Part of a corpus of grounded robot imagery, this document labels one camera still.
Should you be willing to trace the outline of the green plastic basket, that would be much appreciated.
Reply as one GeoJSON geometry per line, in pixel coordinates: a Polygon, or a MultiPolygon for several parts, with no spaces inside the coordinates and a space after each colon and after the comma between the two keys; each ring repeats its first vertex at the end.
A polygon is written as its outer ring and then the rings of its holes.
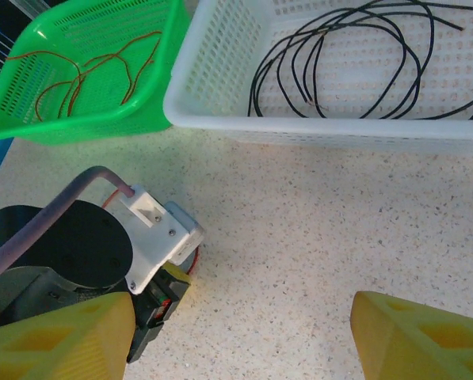
{"type": "Polygon", "coordinates": [[[190,19],[184,0],[66,0],[42,13],[0,72],[0,140],[167,129],[162,103],[190,19]]]}

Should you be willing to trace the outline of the white plastic basket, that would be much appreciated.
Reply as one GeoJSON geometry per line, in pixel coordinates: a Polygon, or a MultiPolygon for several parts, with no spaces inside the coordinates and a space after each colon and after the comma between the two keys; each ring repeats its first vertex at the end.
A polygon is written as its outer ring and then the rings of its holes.
{"type": "Polygon", "coordinates": [[[187,0],[164,100],[252,143],[473,150],[473,0],[187,0]]]}

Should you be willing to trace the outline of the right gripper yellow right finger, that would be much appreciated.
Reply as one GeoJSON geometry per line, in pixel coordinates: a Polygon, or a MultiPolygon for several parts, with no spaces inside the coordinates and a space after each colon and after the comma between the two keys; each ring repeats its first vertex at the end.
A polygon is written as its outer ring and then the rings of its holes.
{"type": "Polygon", "coordinates": [[[473,318],[358,291],[350,327],[365,380],[473,380],[473,318]]]}

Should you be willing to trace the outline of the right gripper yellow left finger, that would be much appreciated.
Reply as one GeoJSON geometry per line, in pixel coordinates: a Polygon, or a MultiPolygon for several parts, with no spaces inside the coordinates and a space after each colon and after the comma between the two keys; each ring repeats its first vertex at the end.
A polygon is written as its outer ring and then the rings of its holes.
{"type": "Polygon", "coordinates": [[[0,327],[0,380],[123,380],[135,332],[127,292],[0,327]]]}

